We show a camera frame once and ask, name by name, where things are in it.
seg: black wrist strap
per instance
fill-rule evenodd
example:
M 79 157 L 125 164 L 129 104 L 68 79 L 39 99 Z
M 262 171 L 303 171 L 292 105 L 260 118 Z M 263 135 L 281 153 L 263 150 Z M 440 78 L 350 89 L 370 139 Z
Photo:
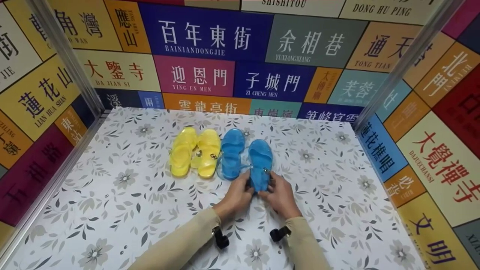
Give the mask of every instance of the black wrist strap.
M 224 249 L 228 245 L 230 245 L 230 241 L 228 240 L 228 237 L 226 235 L 223 235 L 222 230 L 220 229 L 219 226 L 212 229 L 212 234 L 215 238 L 215 243 L 216 243 L 216 246 L 218 246 L 218 248 Z
M 287 226 L 283 226 L 280 229 L 273 229 L 270 231 L 270 237 L 275 243 L 282 240 L 285 235 L 290 236 L 290 234 L 292 234 L 292 231 Z

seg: yellow jelly sandal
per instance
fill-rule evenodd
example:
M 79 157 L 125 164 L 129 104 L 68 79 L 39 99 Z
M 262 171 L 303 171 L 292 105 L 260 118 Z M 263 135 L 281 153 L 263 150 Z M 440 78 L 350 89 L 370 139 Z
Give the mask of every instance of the yellow jelly sandal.
M 173 141 L 170 153 L 170 170 L 175 177 L 187 175 L 192 152 L 197 145 L 197 132 L 192 127 L 184 128 Z
M 198 136 L 198 149 L 192 159 L 192 168 L 198 168 L 198 175 L 211 178 L 215 174 L 216 161 L 220 153 L 220 137 L 213 129 L 205 129 Z

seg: floral tablecloth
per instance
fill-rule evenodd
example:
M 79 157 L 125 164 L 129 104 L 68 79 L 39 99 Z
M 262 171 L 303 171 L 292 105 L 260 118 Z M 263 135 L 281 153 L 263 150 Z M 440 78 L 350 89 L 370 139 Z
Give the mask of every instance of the floral tablecloth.
M 9 270 L 126 269 L 150 245 L 218 202 L 229 182 L 195 170 L 171 177 L 179 131 L 237 127 L 267 141 L 333 269 L 423 269 L 398 214 L 348 123 L 152 109 L 113 110 L 9 261 Z M 186 270 L 292 269 L 269 232 L 281 220 L 254 197 L 223 227 L 230 246 L 205 245 Z

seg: person's left hand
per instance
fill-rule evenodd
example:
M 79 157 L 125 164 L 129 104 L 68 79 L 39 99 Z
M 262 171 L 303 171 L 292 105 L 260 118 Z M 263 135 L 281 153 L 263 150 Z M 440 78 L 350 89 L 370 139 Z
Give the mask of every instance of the person's left hand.
M 249 178 L 250 170 L 238 176 L 230 184 L 225 197 L 212 207 L 222 222 L 234 216 L 235 213 L 244 211 L 250 205 L 254 189 L 246 187 Z

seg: hand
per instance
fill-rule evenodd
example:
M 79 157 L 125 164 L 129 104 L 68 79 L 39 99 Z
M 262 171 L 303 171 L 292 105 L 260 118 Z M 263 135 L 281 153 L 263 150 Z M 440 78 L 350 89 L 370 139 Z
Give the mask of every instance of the hand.
M 286 220 L 302 216 L 293 197 L 292 185 L 274 172 L 270 172 L 270 176 L 268 192 L 260 191 L 258 195 Z
M 249 178 L 250 170 L 233 180 L 225 197 L 212 207 L 222 222 L 234 216 L 235 213 L 244 211 L 250 205 L 254 189 L 246 187 Z

